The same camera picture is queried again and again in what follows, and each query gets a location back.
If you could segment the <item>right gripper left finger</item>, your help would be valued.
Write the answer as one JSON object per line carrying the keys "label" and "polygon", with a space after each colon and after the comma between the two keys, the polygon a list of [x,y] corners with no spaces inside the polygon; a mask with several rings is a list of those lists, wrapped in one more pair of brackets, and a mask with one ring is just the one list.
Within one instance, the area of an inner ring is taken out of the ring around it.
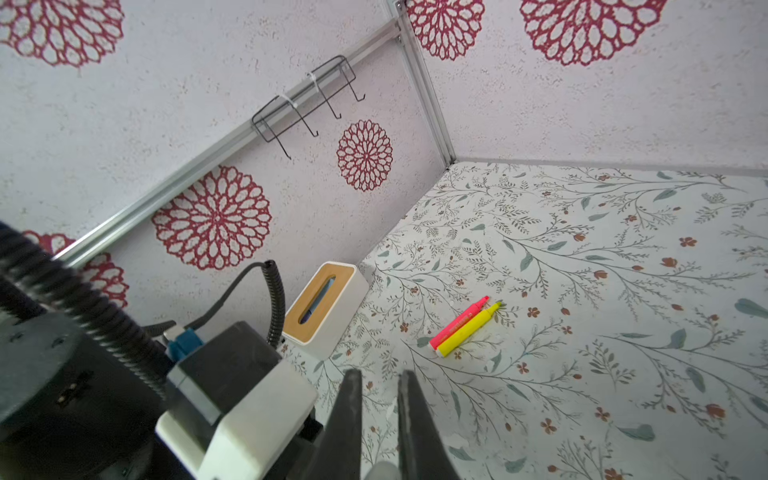
{"label": "right gripper left finger", "polygon": [[303,479],[361,478],[362,373],[347,370]]}

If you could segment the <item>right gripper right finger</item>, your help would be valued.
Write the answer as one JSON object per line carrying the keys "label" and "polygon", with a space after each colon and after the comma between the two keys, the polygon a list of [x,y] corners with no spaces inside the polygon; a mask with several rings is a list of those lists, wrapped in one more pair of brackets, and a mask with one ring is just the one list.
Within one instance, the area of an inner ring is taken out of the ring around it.
{"label": "right gripper right finger", "polygon": [[459,480],[413,371],[400,375],[397,401],[401,478]]}

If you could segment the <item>clear translucent pen cap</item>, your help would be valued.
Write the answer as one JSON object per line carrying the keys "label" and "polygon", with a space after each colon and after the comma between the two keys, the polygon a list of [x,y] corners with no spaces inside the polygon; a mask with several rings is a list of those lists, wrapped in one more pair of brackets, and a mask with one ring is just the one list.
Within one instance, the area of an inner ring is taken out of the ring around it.
{"label": "clear translucent pen cap", "polygon": [[401,474],[396,465],[388,461],[378,462],[371,467],[364,480],[400,480]]}

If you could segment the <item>pink highlighter pen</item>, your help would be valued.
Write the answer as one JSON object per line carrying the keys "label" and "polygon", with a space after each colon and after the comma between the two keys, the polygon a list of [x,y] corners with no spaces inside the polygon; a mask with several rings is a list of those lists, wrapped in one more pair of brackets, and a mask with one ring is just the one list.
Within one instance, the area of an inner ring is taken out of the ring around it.
{"label": "pink highlighter pen", "polygon": [[461,313],[457,318],[455,318],[445,328],[443,328],[435,337],[433,337],[429,341],[429,345],[434,350],[437,350],[443,342],[445,342],[455,332],[460,330],[466,323],[478,315],[483,310],[483,307],[487,304],[488,301],[489,296],[484,296],[479,301],[470,305],[463,313]]}

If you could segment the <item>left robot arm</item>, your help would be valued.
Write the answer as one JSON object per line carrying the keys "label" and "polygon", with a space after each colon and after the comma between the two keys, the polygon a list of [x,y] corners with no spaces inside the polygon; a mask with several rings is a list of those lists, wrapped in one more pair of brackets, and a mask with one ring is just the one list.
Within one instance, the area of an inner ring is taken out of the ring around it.
{"label": "left robot arm", "polygon": [[146,479],[172,363],[120,307],[10,226],[1,282],[26,310],[1,325],[1,475]]}

